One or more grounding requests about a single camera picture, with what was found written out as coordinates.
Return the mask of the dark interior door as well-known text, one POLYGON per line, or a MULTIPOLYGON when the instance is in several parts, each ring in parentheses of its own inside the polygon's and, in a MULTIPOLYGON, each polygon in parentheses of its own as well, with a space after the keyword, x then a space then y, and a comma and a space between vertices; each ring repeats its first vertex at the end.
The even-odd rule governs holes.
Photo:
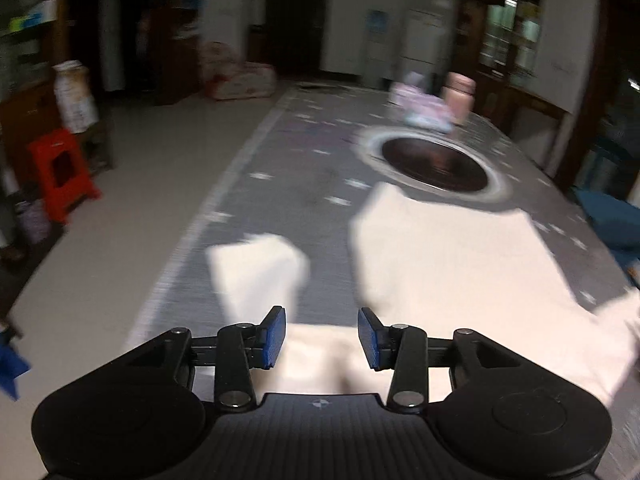
POLYGON ((328 0, 255 0, 247 58, 271 65, 281 79, 307 80, 321 72, 328 0))

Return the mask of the water dispenser with blue bottle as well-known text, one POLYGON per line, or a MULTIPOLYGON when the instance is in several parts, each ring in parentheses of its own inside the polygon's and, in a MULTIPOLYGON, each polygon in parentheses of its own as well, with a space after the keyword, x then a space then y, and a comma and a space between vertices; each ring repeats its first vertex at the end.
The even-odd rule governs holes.
POLYGON ((381 88, 387 62, 388 14, 371 9, 367 12, 362 44, 361 83, 371 89, 381 88))

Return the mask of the red plastic stool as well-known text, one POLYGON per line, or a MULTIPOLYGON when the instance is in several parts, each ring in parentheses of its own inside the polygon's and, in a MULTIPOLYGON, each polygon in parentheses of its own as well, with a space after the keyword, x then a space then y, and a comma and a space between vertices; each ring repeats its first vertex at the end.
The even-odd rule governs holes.
POLYGON ((44 211, 54 223, 66 224, 67 215, 84 198, 98 200, 84 153, 65 128, 55 129, 28 146, 38 174, 44 211))

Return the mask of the white printed carton box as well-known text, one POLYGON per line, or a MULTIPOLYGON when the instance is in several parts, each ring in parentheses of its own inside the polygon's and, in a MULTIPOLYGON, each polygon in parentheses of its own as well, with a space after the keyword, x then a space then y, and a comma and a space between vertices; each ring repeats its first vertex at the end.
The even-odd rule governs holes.
POLYGON ((73 134, 83 133, 99 121, 87 69, 73 60, 55 65, 54 70, 54 95, 63 125, 73 134))

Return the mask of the white refrigerator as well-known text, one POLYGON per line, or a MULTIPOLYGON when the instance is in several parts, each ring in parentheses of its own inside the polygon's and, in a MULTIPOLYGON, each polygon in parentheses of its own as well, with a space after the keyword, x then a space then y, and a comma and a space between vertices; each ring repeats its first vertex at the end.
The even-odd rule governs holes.
POLYGON ((442 14, 409 10, 400 43, 398 78, 425 93, 432 93, 442 62, 445 35, 442 14))

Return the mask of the pink thermos bottle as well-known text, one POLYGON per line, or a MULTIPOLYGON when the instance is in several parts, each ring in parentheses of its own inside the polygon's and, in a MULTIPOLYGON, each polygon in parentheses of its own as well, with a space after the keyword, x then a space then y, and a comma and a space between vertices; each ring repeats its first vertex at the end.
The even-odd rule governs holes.
POLYGON ((471 113, 475 88, 475 81, 467 76, 450 72, 446 77, 440 95, 450 109, 452 122, 457 126, 462 126, 471 113))

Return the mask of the blue butterfly cushion seat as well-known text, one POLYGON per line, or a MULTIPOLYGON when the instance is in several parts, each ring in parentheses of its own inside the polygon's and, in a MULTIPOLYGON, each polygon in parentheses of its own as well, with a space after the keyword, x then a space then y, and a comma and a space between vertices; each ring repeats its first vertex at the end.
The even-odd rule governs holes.
POLYGON ((588 190, 574 192, 591 229, 620 266, 639 259, 639 208, 611 195, 588 190))

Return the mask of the purple patterned bag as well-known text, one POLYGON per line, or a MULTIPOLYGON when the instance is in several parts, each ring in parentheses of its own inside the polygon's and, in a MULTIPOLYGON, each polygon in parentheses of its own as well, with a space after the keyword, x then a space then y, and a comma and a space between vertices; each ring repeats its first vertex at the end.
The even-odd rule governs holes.
POLYGON ((17 220, 30 244, 43 242, 51 232, 51 223, 44 211, 42 200, 23 200, 16 204, 17 220))

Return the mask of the dark wooden glass cabinet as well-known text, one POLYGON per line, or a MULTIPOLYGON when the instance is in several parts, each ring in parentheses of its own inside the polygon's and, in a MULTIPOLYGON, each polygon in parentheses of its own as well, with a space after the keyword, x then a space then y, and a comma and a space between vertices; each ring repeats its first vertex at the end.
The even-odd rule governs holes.
POLYGON ((450 67, 475 81, 473 112, 546 168, 567 111, 529 86, 541 30, 541 0, 458 0, 450 67))

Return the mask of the round induction cooktop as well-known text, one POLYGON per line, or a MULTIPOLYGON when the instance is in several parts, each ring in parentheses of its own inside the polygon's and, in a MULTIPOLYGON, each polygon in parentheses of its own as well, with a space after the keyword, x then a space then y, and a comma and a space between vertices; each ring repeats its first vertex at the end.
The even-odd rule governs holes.
POLYGON ((447 200, 498 204, 512 193, 510 179, 496 164, 449 134, 367 127, 356 131, 352 150, 382 176, 447 200))

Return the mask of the cream white sweater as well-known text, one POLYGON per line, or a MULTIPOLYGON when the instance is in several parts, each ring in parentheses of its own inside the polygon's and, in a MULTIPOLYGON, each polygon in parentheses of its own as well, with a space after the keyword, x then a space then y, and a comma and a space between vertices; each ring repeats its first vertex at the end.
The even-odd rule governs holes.
MULTIPOLYGON (((357 294, 386 324, 432 337, 470 328, 611 404, 639 350, 639 296, 587 311, 519 209, 484 212, 412 200, 379 183, 349 225, 357 294)), ((258 323, 274 306, 288 316, 277 364, 257 374, 259 393, 386 393, 352 327, 310 325, 296 310, 307 256, 260 234, 206 250, 228 323, 258 323)))

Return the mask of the pink tissue pack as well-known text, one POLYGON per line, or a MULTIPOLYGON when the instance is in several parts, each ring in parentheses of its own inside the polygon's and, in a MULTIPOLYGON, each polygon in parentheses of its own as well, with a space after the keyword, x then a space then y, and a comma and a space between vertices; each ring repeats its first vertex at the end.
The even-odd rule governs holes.
POLYGON ((423 90, 424 79, 422 74, 410 72, 390 84, 392 112, 407 126, 448 133, 452 129, 451 110, 443 99, 423 90))

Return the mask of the dark shelving unit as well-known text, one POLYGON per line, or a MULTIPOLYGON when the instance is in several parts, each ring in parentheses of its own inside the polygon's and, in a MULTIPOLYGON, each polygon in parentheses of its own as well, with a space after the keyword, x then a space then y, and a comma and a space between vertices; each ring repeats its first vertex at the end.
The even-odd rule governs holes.
POLYGON ((1 165, 35 180, 28 144, 63 125, 54 66, 77 61, 98 123, 79 135, 90 171, 115 166, 103 75, 103 0, 1 0, 1 165))

